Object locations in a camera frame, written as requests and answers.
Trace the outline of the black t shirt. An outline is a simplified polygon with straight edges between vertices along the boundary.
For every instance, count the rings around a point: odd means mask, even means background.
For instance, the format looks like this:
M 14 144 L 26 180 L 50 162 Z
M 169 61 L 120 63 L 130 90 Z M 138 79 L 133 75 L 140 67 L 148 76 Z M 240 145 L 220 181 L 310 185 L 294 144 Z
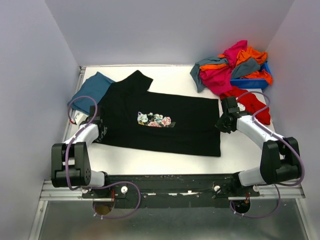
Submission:
M 152 83 L 137 70 L 110 85 L 98 103 L 107 128 L 102 144 L 220 157 L 219 101 L 150 92 Z

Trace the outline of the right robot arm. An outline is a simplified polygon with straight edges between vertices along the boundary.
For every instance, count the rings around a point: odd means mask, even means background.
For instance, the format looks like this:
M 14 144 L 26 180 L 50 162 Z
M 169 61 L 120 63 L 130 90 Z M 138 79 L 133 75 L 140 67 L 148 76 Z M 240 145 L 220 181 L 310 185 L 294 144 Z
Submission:
M 238 99 L 225 97 L 221 101 L 222 114 L 216 128 L 224 134 L 221 156 L 230 167 L 230 191 L 241 196 L 248 187 L 280 185 L 296 187 L 305 177 L 298 141 L 284 137 L 240 109 Z

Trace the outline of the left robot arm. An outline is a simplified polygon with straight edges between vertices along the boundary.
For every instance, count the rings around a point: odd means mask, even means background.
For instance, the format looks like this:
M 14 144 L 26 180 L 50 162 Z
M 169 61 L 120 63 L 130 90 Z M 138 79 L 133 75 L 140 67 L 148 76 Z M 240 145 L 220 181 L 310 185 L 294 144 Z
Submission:
M 107 173 L 91 170 L 88 153 L 89 146 L 101 142 L 107 133 L 104 113 L 102 106 L 92 105 L 89 116 L 80 123 L 78 131 L 65 142 L 52 146 L 51 182 L 55 188 L 93 188 L 101 198 L 110 194 Z

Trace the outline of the red t shirt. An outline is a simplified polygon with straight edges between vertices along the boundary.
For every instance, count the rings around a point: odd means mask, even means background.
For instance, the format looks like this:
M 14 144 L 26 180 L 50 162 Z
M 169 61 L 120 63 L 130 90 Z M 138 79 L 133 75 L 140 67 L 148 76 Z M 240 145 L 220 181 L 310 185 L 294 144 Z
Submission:
M 238 103 L 244 106 L 244 109 L 251 114 L 255 114 L 257 111 L 265 108 L 267 105 L 262 103 L 258 100 L 254 93 L 249 93 L 245 89 L 238 88 L 237 86 L 232 86 L 232 89 L 224 92 L 219 95 L 220 99 L 224 99 L 226 97 L 240 97 L 241 95 L 247 93 L 246 95 L 242 96 Z M 262 124 L 269 126 L 271 124 L 271 115 L 269 113 L 269 107 L 264 109 L 263 111 L 259 112 L 255 118 L 259 120 Z

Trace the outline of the folded blue t shirt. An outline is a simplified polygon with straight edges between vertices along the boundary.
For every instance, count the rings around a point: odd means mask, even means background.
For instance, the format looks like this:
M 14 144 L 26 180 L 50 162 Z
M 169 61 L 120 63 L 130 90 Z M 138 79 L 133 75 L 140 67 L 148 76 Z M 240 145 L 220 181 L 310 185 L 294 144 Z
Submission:
M 108 88 L 113 83 L 115 83 L 114 80 L 106 77 L 105 75 L 97 71 L 95 75 L 89 77 L 84 81 L 79 91 L 67 103 L 67 106 L 71 106 L 72 109 L 89 115 L 90 107 L 94 105 L 94 102 L 91 99 L 81 98 L 74 101 L 73 103 L 71 102 L 78 97 L 89 96 L 93 98 L 98 104 L 107 92 Z

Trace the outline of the blue plastic bin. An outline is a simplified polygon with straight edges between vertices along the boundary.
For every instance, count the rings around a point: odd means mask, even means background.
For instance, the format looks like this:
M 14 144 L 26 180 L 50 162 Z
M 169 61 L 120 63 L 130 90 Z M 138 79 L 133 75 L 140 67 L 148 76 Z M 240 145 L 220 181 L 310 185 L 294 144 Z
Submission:
M 266 61 L 260 67 L 259 71 L 253 72 L 241 78 L 230 80 L 232 86 L 240 89 L 265 89 L 273 84 L 273 77 L 270 72 L 268 62 Z

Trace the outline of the magenta t shirt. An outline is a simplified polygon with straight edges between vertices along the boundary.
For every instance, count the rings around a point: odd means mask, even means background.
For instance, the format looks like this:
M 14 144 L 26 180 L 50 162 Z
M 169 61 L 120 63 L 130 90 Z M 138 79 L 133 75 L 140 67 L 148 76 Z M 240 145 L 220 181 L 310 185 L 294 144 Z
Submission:
M 247 40 L 238 41 L 221 55 L 201 60 L 199 64 L 199 78 L 215 95 L 220 95 L 232 89 L 230 80 L 232 70 L 236 67 L 237 56 L 241 50 L 246 51 Z

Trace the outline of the grey blue t shirt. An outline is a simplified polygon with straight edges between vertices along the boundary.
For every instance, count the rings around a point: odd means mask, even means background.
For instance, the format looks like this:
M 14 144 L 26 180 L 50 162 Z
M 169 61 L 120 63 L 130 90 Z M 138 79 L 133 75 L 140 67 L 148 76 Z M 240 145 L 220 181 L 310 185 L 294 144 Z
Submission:
M 205 65 L 213 65 L 214 69 L 222 69 L 225 66 L 228 66 L 228 61 L 224 57 L 212 56 L 200 60 L 196 62 L 190 71 L 190 75 L 195 82 L 197 92 L 200 93 L 205 89 L 205 85 L 200 78 L 200 67 L 204 67 Z M 252 74 L 253 72 L 259 71 L 261 66 L 257 63 L 257 61 L 253 58 L 249 58 L 247 61 L 240 63 L 237 65 L 232 71 L 230 75 L 230 79 L 239 79 L 246 75 Z

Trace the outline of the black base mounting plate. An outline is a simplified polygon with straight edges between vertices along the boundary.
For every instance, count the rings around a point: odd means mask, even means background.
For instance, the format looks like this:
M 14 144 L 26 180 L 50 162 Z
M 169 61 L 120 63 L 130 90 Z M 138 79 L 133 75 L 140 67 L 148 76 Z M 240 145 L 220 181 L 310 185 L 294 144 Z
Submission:
M 258 197 L 234 174 L 109 175 L 108 189 L 82 194 L 95 202 L 115 203 L 117 209 L 227 208 L 231 199 Z

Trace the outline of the orange t shirt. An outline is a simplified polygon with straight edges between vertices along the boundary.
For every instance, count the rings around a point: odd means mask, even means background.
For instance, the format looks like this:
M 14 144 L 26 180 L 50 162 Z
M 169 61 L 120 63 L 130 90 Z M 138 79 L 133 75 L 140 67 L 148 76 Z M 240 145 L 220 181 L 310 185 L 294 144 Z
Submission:
M 251 46 L 231 47 L 218 56 L 226 63 L 207 63 L 199 67 L 199 77 L 206 83 L 210 80 L 231 81 L 233 79 L 263 79 L 273 84 L 272 75 L 262 68 L 268 53 L 255 50 Z

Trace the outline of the aluminium frame rail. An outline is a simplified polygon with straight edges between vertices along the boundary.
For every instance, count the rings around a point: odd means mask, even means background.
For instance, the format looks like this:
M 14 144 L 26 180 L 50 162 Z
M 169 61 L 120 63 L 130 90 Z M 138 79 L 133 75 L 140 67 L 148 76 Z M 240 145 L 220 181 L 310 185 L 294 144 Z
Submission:
M 86 71 L 86 67 L 79 67 L 79 77 L 75 92 L 77 92 L 84 80 L 84 75 Z M 62 141 L 67 140 L 70 136 L 72 136 L 74 130 L 76 128 L 72 126 L 71 123 L 67 121 L 64 135 Z M 42 229 L 42 225 L 45 219 L 45 214 L 48 208 L 49 202 L 55 201 L 81 201 L 82 200 L 82 192 L 81 190 L 71 191 L 67 187 L 55 188 L 50 180 L 45 180 L 42 185 L 42 189 L 40 192 L 40 197 L 35 213 L 35 217 L 32 223 L 29 240 L 38 240 L 40 238 L 40 233 Z

